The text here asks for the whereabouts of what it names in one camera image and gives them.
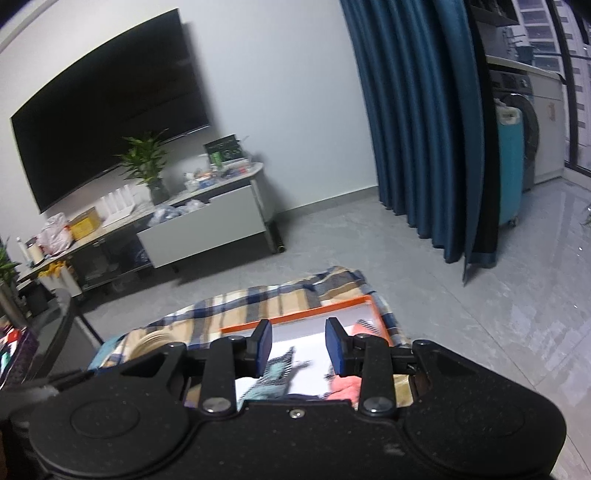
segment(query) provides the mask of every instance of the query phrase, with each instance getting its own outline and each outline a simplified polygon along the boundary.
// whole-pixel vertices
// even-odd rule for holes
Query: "yellow item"
[[[59,277],[62,267],[67,267],[66,262],[53,262],[49,264],[47,270],[38,273],[38,277]]]
[[[70,222],[70,230],[74,240],[78,241],[86,235],[90,235],[100,227],[101,223],[102,220],[95,207],[81,213]]]

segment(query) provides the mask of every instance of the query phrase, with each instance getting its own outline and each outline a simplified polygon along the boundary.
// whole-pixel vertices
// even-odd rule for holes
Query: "black tv screen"
[[[116,166],[122,137],[164,131],[168,140],[207,124],[177,10],[93,50],[12,116],[42,212]]]

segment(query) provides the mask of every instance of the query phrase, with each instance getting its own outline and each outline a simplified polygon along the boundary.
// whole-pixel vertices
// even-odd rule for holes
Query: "checkered cloth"
[[[383,298],[359,271],[331,267],[327,271],[281,285],[251,287],[202,300],[178,310],[145,328],[132,330],[103,352],[100,367],[125,362],[138,342],[156,330],[167,330],[190,348],[207,346],[220,336],[220,329],[302,312],[362,295],[371,295],[394,345],[408,345]]]

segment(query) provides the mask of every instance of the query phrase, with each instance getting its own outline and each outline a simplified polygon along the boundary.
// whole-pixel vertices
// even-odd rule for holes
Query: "gray floor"
[[[569,438],[554,474],[590,478],[591,229],[580,221],[591,192],[563,180],[524,196],[521,222],[501,233],[499,263],[462,286],[405,217],[363,199],[282,226],[287,252],[269,255],[252,237],[164,267],[124,294],[98,293],[87,317],[105,337],[140,327],[197,300],[276,284],[331,265],[359,268],[411,338],[430,338],[535,388],[562,410]]]

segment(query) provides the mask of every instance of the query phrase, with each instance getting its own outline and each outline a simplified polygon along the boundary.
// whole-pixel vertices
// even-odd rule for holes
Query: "blue curtain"
[[[443,248],[447,262],[464,254],[465,265],[494,265],[498,139],[471,13],[463,0],[341,4],[365,96],[380,201],[407,215],[419,237]]]

